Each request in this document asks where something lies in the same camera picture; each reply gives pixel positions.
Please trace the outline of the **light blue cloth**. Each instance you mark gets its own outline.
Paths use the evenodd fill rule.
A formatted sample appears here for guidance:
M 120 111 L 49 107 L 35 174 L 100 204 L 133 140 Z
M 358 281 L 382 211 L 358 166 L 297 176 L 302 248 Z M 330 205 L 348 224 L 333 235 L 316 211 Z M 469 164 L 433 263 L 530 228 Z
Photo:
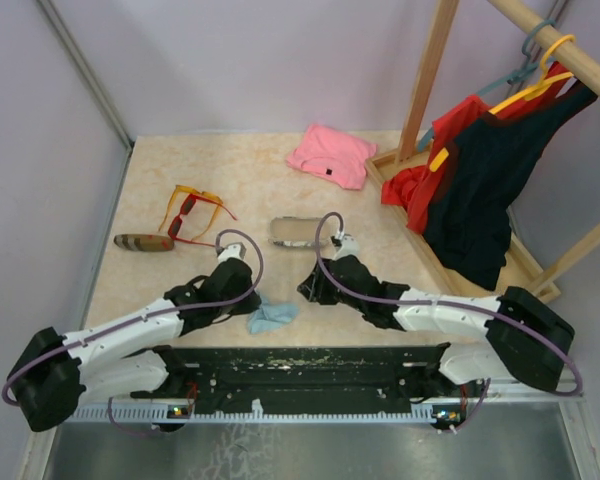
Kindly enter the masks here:
M 261 305 L 250 314 L 247 331 L 251 335 L 277 330 L 291 323 L 299 313 L 293 303 L 272 303 L 261 297 Z

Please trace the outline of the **map print glasses case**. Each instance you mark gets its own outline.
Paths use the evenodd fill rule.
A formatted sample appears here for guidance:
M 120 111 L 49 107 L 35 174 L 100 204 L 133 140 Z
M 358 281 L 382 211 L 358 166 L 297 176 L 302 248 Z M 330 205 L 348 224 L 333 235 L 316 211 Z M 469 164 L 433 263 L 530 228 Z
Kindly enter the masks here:
M 319 240 L 316 231 L 320 217 L 278 216 L 269 223 L 268 240 L 272 245 L 286 248 L 310 249 L 316 245 L 326 246 L 330 241 L 330 230 L 324 226 Z

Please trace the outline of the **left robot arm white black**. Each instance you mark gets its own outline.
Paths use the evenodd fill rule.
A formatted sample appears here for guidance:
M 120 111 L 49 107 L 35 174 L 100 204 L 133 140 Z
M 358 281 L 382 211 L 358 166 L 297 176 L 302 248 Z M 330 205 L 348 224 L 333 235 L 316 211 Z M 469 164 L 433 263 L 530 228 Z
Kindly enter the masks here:
M 34 334 L 7 375 L 3 401 L 20 409 L 33 432 L 50 430 L 89 403 L 146 392 L 169 397 L 188 384 L 169 341 L 210 327 L 221 316 L 245 315 L 261 304 L 262 274 L 238 258 L 209 275 L 175 286 L 131 314 L 98 327 Z

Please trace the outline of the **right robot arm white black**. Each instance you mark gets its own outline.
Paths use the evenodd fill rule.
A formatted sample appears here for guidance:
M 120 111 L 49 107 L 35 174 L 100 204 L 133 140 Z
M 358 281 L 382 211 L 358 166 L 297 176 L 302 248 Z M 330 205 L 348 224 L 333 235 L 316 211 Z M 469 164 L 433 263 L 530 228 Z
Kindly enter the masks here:
M 441 396 L 492 376 L 555 393 L 575 336 L 568 322 L 521 287 L 487 297 L 437 295 L 381 281 L 353 255 L 319 259 L 297 290 L 312 303 L 345 304 L 380 329 L 476 340 L 474 347 L 446 347 L 427 370 L 428 387 Z

